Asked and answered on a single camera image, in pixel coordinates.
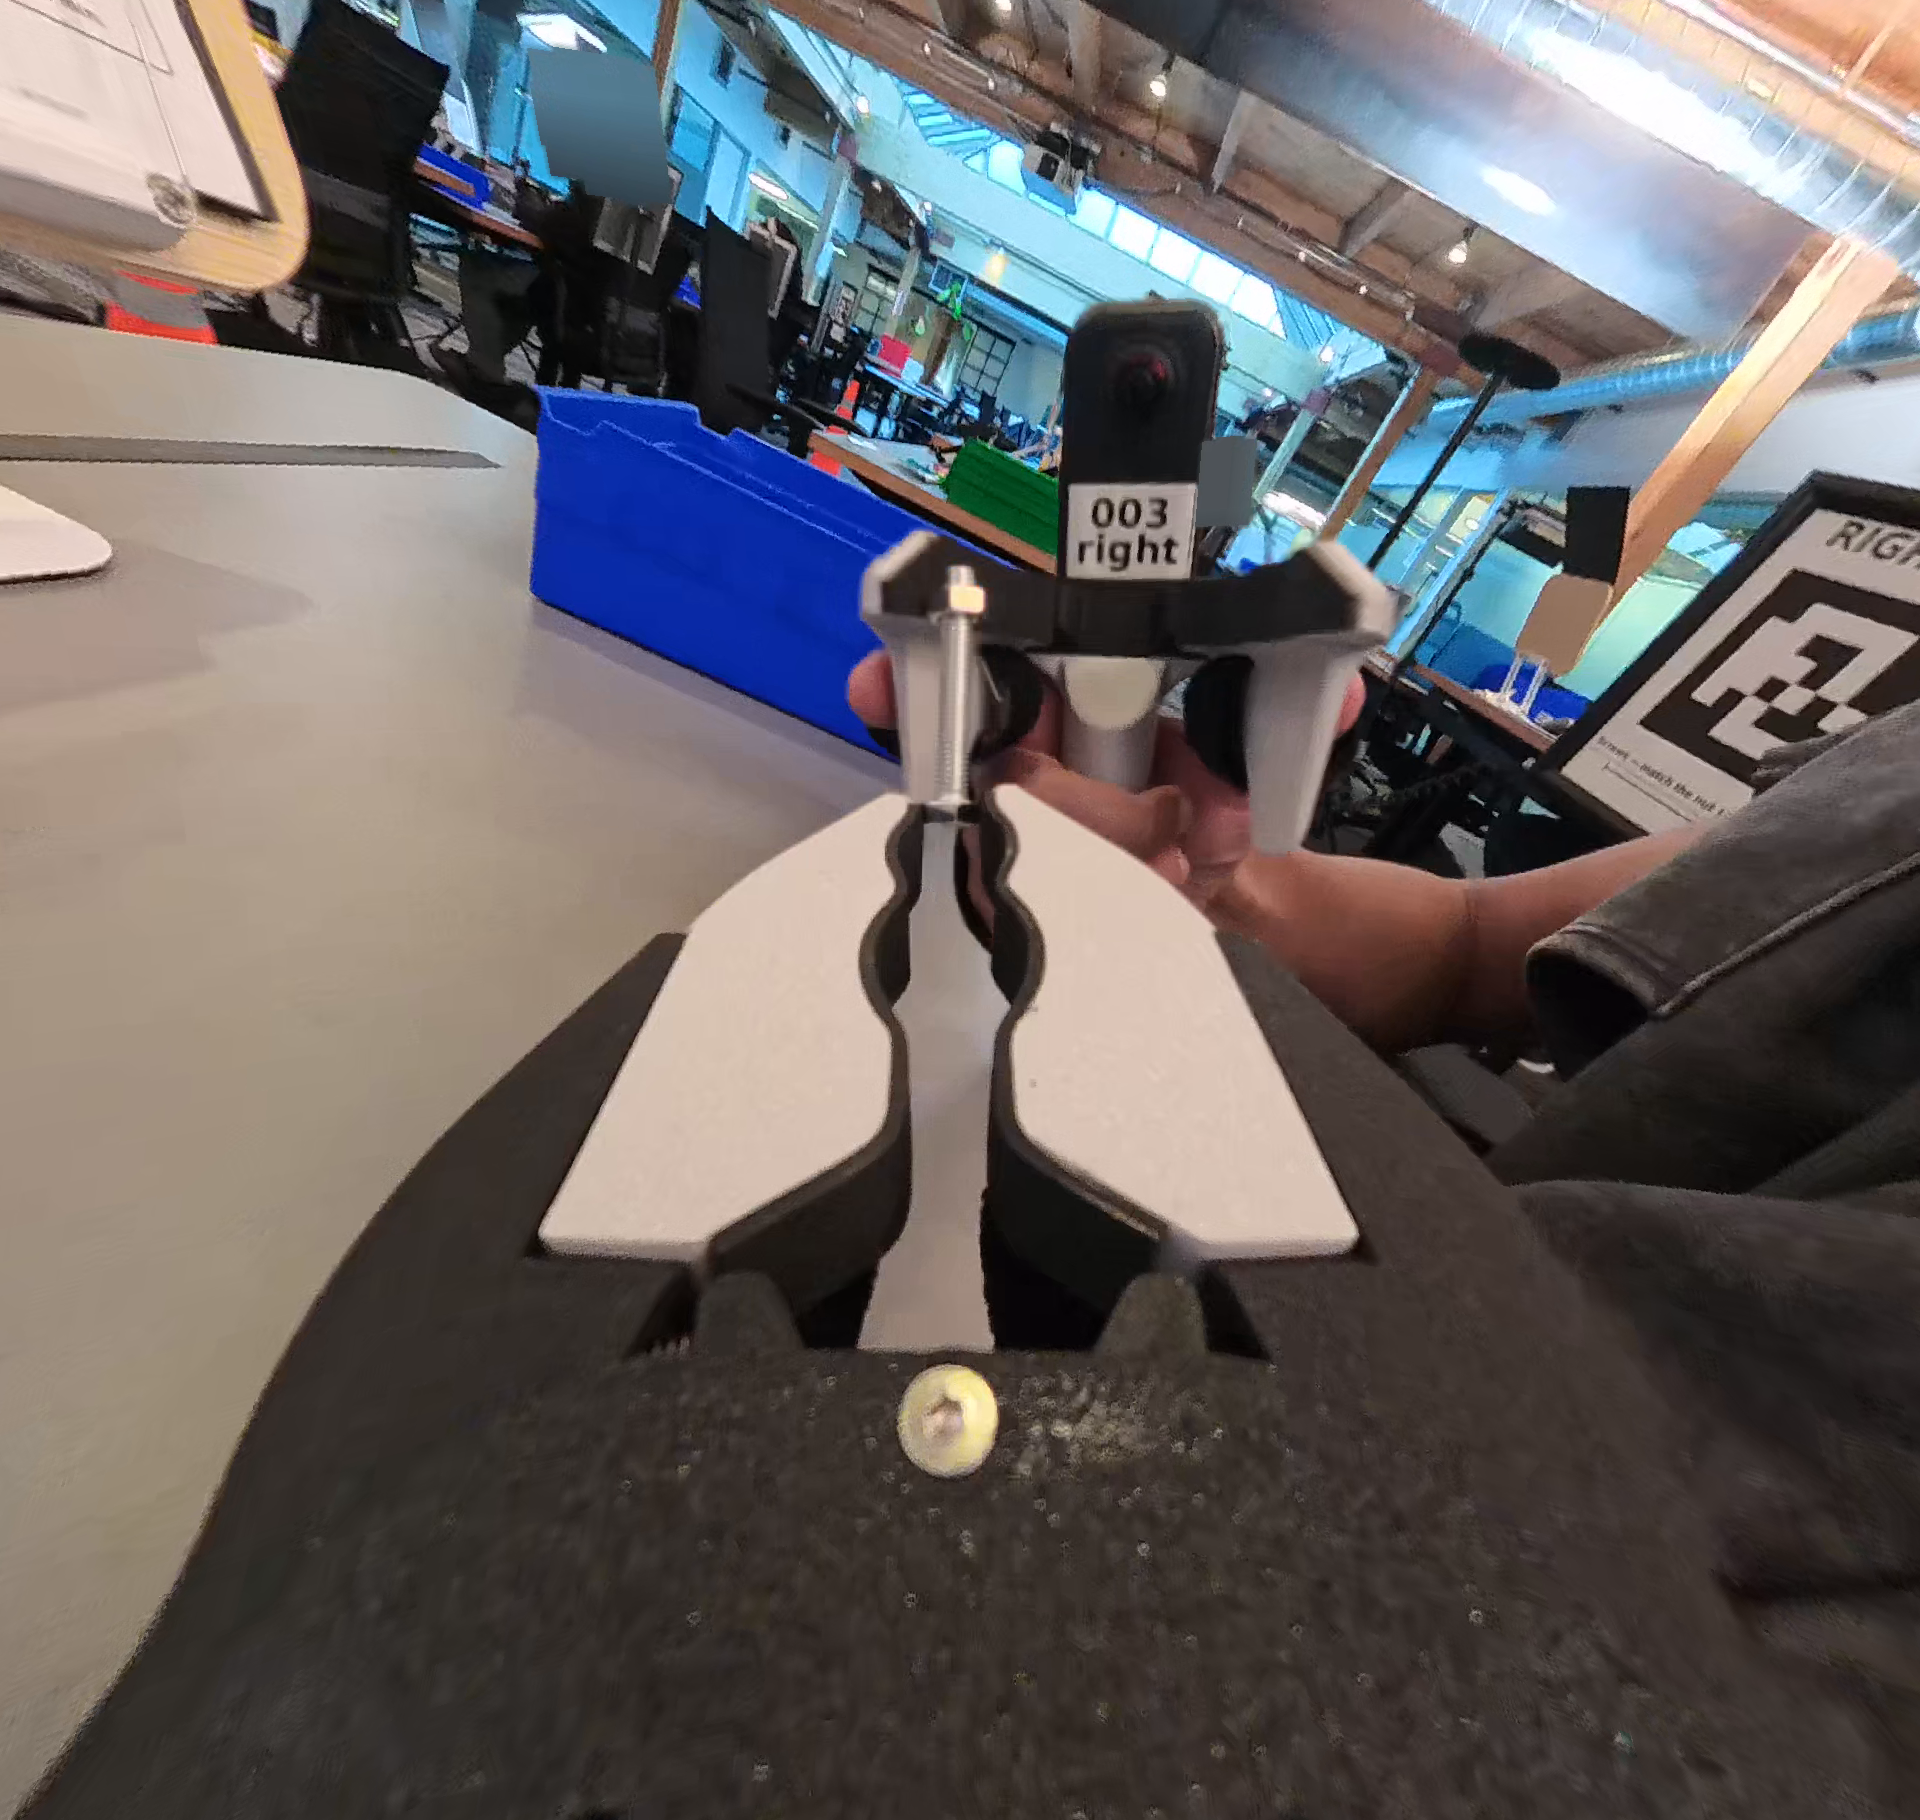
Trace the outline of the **person's right forearm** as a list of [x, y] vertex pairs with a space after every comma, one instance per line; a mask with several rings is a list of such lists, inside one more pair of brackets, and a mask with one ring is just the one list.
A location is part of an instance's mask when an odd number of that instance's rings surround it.
[[1534, 948], [1697, 846], [1705, 832], [1687, 825], [1493, 877], [1360, 855], [1250, 853], [1213, 915], [1261, 944], [1383, 1054], [1441, 1043], [1517, 1048], [1534, 1031], [1527, 994]]

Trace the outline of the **framed marker poster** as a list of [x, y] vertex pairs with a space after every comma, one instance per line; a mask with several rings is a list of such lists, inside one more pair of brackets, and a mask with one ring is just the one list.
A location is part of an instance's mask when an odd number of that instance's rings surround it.
[[1918, 489], [1812, 471], [1530, 767], [1633, 837], [1738, 811], [1767, 760], [1918, 695]]

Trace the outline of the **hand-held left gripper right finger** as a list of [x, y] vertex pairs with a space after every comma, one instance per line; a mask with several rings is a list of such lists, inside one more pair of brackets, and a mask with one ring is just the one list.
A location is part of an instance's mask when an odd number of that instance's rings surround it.
[[1189, 895], [998, 786], [981, 1278], [1003, 1348], [1093, 1348], [1150, 1275], [1351, 1262], [1363, 1228], [1250, 995]]

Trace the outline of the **blue plastic bin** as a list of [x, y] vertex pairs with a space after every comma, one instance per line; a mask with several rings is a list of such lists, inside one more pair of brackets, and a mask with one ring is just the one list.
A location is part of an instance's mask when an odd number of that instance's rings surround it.
[[862, 750], [861, 581], [921, 525], [689, 402], [540, 389], [535, 597]]

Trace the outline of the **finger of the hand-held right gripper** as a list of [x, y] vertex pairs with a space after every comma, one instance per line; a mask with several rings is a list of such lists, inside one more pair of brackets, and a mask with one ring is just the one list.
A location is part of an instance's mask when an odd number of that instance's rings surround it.
[[893, 679], [894, 733], [906, 800], [931, 800], [939, 715], [939, 619], [949, 567], [964, 563], [962, 544], [934, 529], [904, 536], [871, 561], [861, 613], [876, 634]]
[[1396, 593], [1343, 544], [1183, 593], [1185, 736], [1247, 797], [1261, 853], [1304, 846], [1352, 681], [1396, 619]]

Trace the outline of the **printed instruction sheet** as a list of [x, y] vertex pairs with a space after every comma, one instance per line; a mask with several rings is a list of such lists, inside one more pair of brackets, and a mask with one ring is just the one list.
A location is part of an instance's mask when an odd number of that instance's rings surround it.
[[173, 0], [3, 0], [4, 175], [76, 240], [170, 248], [197, 196], [167, 119]]

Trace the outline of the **black floor lamp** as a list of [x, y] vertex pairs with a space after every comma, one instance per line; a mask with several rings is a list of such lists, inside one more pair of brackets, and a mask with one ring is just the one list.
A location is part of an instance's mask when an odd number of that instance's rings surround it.
[[1468, 407], [1457, 415], [1453, 422], [1453, 431], [1434, 451], [1432, 461], [1429, 463], [1422, 478], [1409, 492], [1403, 508], [1384, 528], [1370, 555], [1365, 560], [1369, 571], [1378, 574], [1383, 560], [1394, 549], [1403, 532], [1412, 522], [1421, 500], [1432, 492], [1453, 463], [1454, 454], [1462, 448], [1466, 440], [1473, 437], [1480, 419], [1489, 414], [1493, 403], [1498, 399], [1501, 392], [1552, 392], [1563, 384], [1563, 369], [1557, 368], [1544, 354], [1519, 343], [1510, 338], [1489, 334], [1489, 332], [1468, 332], [1457, 343], [1460, 355], [1483, 374], [1483, 384], [1473, 395]]

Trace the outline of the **wooden background table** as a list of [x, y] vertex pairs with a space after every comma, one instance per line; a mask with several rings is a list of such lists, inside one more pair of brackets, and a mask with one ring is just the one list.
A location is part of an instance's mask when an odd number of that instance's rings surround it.
[[1013, 536], [995, 522], [956, 505], [942, 488], [911, 478], [900, 466], [868, 451], [853, 437], [812, 433], [809, 461], [862, 484], [880, 500], [913, 511], [924, 525], [964, 539], [997, 560], [1054, 574], [1054, 553]]

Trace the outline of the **black office chair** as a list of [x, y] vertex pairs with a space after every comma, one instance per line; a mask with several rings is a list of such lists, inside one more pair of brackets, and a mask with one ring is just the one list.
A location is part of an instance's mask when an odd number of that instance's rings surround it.
[[853, 433], [851, 415], [777, 394], [774, 322], [789, 293], [799, 248], [778, 234], [742, 234], [709, 213], [700, 245], [700, 307], [691, 399], [716, 436], [780, 430], [786, 450], [809, 460], [814, 431]]
[[300, 167], [326, 359], [422, 376], [405, 304], [416, 291], [418, 157], [451, 69], [346, 0], [308, 0], [277, 103]]

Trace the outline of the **green plastic crate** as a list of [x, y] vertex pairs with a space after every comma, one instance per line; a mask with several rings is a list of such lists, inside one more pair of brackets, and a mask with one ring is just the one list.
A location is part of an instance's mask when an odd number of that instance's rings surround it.
[[984, 519], [1049, 558], [1058, 553], [1062, 511], [1058, 479], [1013, 451], [984, 440], [966, 440], [953, 454], [942, 492], [949, 505]]

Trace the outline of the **grey desk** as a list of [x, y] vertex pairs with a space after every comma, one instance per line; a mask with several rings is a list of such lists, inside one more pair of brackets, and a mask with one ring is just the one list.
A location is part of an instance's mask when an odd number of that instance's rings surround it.
[[535, 441], [391, 372], [4, 320], [4, 1813], [345, 1251], [876, 753], [540, 605]]

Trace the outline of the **short silver bolt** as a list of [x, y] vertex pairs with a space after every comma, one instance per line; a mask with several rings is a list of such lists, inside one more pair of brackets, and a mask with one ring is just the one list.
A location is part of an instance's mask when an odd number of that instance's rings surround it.
[[932, 776], [926, 810], [961, 822], [972, 807], [975, 742], [981, 730], [981, 612], [949, 605], [937, 619]]

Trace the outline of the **person's right hand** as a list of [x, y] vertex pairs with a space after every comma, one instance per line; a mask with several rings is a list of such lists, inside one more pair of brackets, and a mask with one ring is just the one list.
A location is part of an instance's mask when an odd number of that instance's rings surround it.
[[1381, 882], [1360, 862], [1252, 847], [1248, 800], [1216, 777], [1183, 723], [1150, 717], [1148, 780], [1129, 787], [1064, 762], [1062, 693], [1046, 684], [1038, 723], [1010, 750], [986, 757], [986, 787], [1034, 793], [1180, 890], [1216, 925], [1271, 948], [1303, 932], [1333, 935], [1378, 908]]

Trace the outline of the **orange traffic cone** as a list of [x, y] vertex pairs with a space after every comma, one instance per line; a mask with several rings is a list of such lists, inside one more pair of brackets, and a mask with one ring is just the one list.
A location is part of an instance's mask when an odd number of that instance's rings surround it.
[[111, 332], [201, 345], [219, 341], [206, 295], [192, 284], [114, 269], [104, 293], [103, 320]]

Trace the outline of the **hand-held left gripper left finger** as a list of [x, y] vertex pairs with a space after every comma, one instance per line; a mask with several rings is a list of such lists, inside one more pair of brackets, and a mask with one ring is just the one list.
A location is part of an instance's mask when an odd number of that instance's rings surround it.
[[854, 1348], [913, 1203], [900, 995], [921, 810], [886, 793], [782, 849], [678, 942], [538, 1225], [543, 1256], [769, 1279]]

